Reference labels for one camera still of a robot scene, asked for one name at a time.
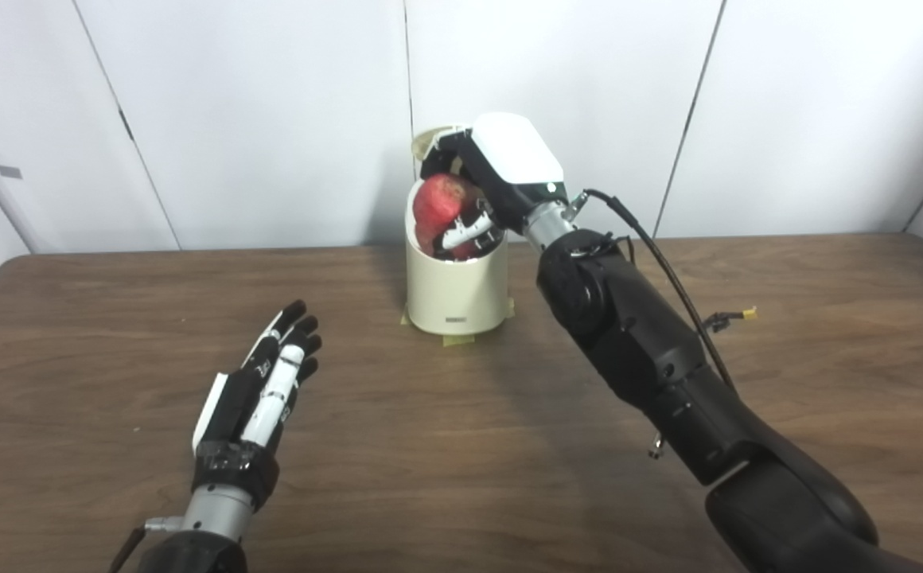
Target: cylindrical bin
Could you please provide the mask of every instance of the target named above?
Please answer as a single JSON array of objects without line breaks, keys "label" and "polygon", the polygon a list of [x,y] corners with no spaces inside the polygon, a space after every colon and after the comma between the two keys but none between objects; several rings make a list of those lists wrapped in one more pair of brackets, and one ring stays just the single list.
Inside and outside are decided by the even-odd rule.
[{"label": "cylindrical bin", "polygon": [[408,319],[432,334],[461,335],[496,329],[508,316],[508,239],[490,253],[466,261],[441,261],[415,240],[411,187],[404,213]]}]

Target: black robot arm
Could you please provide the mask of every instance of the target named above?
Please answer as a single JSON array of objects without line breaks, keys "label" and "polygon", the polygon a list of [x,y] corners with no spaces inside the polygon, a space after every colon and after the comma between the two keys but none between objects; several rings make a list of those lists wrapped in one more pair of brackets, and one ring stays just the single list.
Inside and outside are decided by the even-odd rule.
[{"label": "black robot arm", "polygon": [[588,195],[568,202],[563,172],[527,119],[487,114],[437,135],[422,176],[447,170],[472,179],[493,220],[540,251],[539,289],[614,394],[652,421],[702,485],[719,482],[706,512],[746,568],[923,572],[880,550],[854,494],[724,384],[719,353],[722,375],[706,360],[704,330],[680,318],[610,235],[574,226]]},{"label": "black robot arm", "polygon": [[567,233],[537,283],[614,394],[641,410],[702,485],[706,512],[750,571],[923,572],[876,547],[872,519],[825,468],[760,420],[607,236]]}]

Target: black fingertip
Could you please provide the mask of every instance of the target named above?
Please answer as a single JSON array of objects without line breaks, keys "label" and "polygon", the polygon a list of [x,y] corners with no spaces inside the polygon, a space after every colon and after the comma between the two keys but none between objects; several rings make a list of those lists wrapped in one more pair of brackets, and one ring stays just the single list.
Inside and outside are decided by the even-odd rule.
[{"label": "black fingertip", "polygon": [[317,362],[316,358],[306,358],[302,362],[302,366],[298,368],[298,381],[302,382],[306,378],[316,374],[317,368],[320,368],[320,363]]},{"label": "black fingertip", "polygon": [[311,314],[310,316],[306,316],[306,318],[295,323],[294,328],[299,333],[312,334],[319,325],[320,322],[317,320],[317,317]]},{"label": "black fingertip", "polygon": [[281,317],[274,323],[274,329],[279,333],[287,333],[288,329],[302,316],[306,315],[306,304],[301,301],[295,301],[284,307],[281,311]]},{"label": "black fingertip", "polygon": [[323,338],[320,338],[320,334],[314,334],[309,337],[309,340],[306,340],[306,347],[302,351],[306,353],[306,356],[309,356],[317,352],[323,345],[324,341]]}]

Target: black joint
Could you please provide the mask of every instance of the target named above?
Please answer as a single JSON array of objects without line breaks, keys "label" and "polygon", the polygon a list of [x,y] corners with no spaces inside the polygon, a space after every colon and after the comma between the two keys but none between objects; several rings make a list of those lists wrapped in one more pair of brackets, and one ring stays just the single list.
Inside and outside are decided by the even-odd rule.
[{"label": "black joint", "polygon": [[197,448],[193,492],[203,485],[231,485],[253,497],[254,511],[267,503],[280,467],[271,447],[255,443],[204,443]]}]

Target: gray sticker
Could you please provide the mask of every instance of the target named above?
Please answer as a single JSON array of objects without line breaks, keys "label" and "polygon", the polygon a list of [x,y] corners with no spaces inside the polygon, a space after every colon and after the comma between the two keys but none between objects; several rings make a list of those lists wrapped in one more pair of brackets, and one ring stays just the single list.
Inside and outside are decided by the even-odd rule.
[{"label": "gray sticker", "polygon": [[12,177],[13,179],[22,179],[22,172],[19,167],[0,166],[1,177]]}]

